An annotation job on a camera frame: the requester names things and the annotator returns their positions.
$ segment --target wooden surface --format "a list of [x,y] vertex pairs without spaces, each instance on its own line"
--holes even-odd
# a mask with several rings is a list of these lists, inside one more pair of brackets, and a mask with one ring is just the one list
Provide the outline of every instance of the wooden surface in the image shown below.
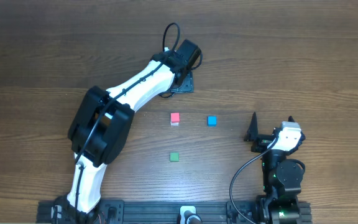
[[[255,156],[242,138],[256,111],[264,134],[289,115],[301,124],[307,140],[291,157],[306,164],[299,198],[314,222],[358,223],[358,0],[0,0],[0,222],[34,222],[39,200],[70,190],[67,130],[87,89],[141,71],[172,21],[203,51],[195,92],[135,115],[103,197],[229,200]],[[256,162],[234,195],[261,193]]]

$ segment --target green cube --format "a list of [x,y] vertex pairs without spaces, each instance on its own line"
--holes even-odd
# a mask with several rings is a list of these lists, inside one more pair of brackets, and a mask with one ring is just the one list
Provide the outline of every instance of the green cube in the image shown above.
[[171,152],[170,161],[171,162],[179,162],[179,152]]

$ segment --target wood grain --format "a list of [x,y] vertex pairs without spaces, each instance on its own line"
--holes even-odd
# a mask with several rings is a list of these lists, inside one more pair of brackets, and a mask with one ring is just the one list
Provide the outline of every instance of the wood grain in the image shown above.
[[[290,115],[301,124],[307,140],[291,157],[307,166],[299,198],[314,222],[358,223],[356,0],[0,0],[0,222],[34,222],[39,200],[70,190],[66,135],[83,95],[141,71],[171,21],[203,51],[195,92],[138,111],[103,197],[229,200],[254,156],[242,137],[256,111],[261,133]],[[236,199],[262,193],[259,165],[238,178]]]

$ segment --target small block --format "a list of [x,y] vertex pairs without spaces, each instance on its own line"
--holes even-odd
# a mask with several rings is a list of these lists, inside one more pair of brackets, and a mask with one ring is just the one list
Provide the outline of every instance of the small block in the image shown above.
[[216,126],[216,116],[208,116],[208,126],[209,127]]
[[179,152],[171,152],[170,161],[171,162],[179,162]]
[[180,122],[180,115],[179,113],[172,113],[171,114],[171,124],[172,123],[179,123]]

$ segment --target blue cube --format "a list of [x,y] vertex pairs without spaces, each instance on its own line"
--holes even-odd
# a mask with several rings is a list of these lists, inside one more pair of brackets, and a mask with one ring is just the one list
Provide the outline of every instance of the blue cube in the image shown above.
[[216,126],[216,116],[208,116],[208,126],[209,127]]

